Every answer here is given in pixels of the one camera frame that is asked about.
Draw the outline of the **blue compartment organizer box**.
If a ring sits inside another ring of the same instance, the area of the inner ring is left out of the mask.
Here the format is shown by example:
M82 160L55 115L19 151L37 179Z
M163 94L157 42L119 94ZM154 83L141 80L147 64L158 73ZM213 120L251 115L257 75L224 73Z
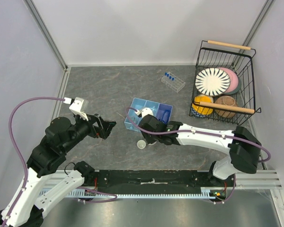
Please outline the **blue compartment organizer box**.
M136 109L136 110L140 110L143 109L144 107L148 107L153 111L154 116L161 121L162 118L162 114L164 113L164 111L166 109L170 110L170 117L171 117L171 113L172 113L172 106L171 105L167 105L167 104L163 104L163 103L158 103L158 102L154 102L154 101L150 101L150 100L145 100L145 99L140 99L140 98L134 98L131 104L131 107ZM129 120L131 116L135 116L136 117L136 122L135 124L139 124L141 121L141 118L139 118L134 110L129 110L128 111L128 117L126 117L124 124L126 129L128 130L132 130L132 131L136 131L139 132L140 130L137 129L136 127L133 126L133 124L131 123L131 121Z

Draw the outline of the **blue safety glasses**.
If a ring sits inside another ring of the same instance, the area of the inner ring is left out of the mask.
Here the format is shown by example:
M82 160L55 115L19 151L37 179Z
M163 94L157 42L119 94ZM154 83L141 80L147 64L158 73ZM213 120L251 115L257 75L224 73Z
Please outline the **blue safety glasses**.
M162 118L161 118L161 121L166 124L169 120L169 117L170 117L170 110L166 109L164 111L164 113L162 114Z

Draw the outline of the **small white dish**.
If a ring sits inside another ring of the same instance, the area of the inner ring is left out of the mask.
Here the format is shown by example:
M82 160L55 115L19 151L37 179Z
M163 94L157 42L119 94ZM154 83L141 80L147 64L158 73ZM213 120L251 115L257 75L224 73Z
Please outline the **small white dish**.
M146 147L146 142L145 142L144 140L139 140L139 141L137 142L137 147L138 147L139 149L144 149L144 148Z

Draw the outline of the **clear test tube rack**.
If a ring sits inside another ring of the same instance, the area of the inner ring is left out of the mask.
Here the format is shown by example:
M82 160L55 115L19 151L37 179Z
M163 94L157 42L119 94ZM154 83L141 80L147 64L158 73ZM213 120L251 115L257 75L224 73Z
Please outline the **clear test tube rack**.
M178 93L185 86L186 84L185 81L178 78L177 76L175 76L173 73L169 71L167 73L169 73L172 77L175 77L175 80L172 81L172 79L169 79L169 77L165 76L164 74L163 77L161 78L161 82L165 84L167 87L171 88L176 93Z

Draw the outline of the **black wire dish basket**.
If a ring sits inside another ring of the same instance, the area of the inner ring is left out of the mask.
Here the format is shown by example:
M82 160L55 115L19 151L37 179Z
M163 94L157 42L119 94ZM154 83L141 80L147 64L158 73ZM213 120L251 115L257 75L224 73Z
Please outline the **black wire dish basket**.
M195 66L195 78L204 69L219 67L234 71L241 80L241 89L234 95L223 93L219 96L212 96L213 103L200 102L195 105L213 109L213 113L205 118L242 125L252 115L261 112L260 108L256 108L252 57L239 52L205 47L202 44ZM196 89L194 79L190 116L193 116L192 103L198 95L202 94Z

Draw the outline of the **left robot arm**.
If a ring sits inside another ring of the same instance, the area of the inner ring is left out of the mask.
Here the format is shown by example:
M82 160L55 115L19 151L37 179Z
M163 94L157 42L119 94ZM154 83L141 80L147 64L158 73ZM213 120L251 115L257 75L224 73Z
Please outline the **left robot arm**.
M72 190L93 184L95 169L80 161L62 181L38 197L71 149L87 136L106 139L115 125L115 121L105 121L98 114L88 115L86 120L77 115L75 124L66 117L52 120L25 165L25 175L15 195L8 206L0 210L0 225L39 227L48 212Z

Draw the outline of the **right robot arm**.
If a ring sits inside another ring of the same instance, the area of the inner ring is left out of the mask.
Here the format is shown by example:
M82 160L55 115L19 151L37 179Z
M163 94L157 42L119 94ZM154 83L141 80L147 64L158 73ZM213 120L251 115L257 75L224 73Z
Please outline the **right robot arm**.
M257 172L261 143L245 127L210 130L177 121L163 123L150 114L141 119L139 127L148 144L192 145L226 154L225 158L213 162L207 174L208 183L212 186L220 185L229 176L239 172Z

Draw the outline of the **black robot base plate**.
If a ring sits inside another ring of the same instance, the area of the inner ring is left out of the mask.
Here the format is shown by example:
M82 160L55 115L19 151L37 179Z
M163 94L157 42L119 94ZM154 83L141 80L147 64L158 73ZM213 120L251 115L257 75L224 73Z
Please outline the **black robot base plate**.
M196 170L83 170L83 187L95 187L109 194L199 193L202 187L232 187L233 176L225 180Z

